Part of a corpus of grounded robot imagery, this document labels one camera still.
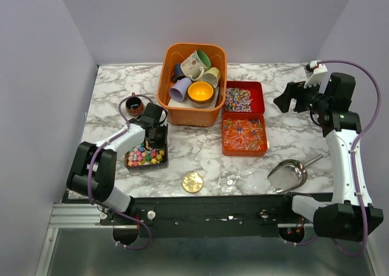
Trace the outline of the gold tin of star candies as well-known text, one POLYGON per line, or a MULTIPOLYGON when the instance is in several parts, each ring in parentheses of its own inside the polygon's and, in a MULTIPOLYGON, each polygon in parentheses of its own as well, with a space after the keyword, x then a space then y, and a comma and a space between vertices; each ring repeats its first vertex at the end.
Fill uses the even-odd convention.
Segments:
POLYGON ((168 163, 168 126, 165 127, 165 142, 163 148, 145 149, 145 142, 131 148, 125 154, 125 167, 130 171, 154 170, 167 168, 168 163))

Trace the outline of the gold round jar lid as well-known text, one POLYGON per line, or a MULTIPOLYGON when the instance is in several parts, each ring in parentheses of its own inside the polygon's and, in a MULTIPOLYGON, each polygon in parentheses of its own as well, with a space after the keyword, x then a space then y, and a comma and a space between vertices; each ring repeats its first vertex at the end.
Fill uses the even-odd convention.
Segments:
POLYGON ((203 178, 197 172, 190 172, 182 179, 182 186, 189 193, 199 192, 204 185, 203 178))

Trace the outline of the steel candy scoop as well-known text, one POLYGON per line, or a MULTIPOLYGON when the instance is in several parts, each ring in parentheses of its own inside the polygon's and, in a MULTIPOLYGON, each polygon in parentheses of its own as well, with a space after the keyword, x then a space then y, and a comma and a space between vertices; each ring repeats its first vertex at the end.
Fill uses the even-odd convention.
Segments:
POLYGON ((323 155, 319 154, 307 162, 295 159, 283 160, 268 174, 267 180, 277 194, 295 190, 307 181, 307 168, 322 158, 323 155))

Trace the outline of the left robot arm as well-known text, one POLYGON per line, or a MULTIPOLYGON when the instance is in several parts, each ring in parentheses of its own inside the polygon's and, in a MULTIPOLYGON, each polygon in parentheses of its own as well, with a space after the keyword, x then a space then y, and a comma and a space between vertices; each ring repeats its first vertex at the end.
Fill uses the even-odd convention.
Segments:
POLYGON ((129 224, 135 215, 133 198, 115 186, 117 159, 132 147, 147 143, 161 148, 167 142, 167 111, 149 103, 140 116, 128 120, 125 126, 105 140, 79 144, 67 178, 66 187, 114 210, 114 218, 129 224))

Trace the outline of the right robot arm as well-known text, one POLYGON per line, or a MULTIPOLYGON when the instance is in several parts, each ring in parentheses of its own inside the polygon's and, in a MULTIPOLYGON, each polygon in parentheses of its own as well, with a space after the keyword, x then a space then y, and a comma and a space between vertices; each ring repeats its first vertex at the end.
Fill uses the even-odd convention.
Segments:
POLYGON ((334 178, 331 202, 289 192, 289 202, 279 209, 281 218, 291 223, 302 216, 312 222, 317 236, 361 242, 382 223, 384 213, 373 206, 364 180, 359 153, 360 117, 349 110, 355 86, 353 76, 335 72, 324 93, 319 92, 319 85, 289 82, 274 103, 286 113, 291 100, 295 100, 295 112, 318 115, 334 178))

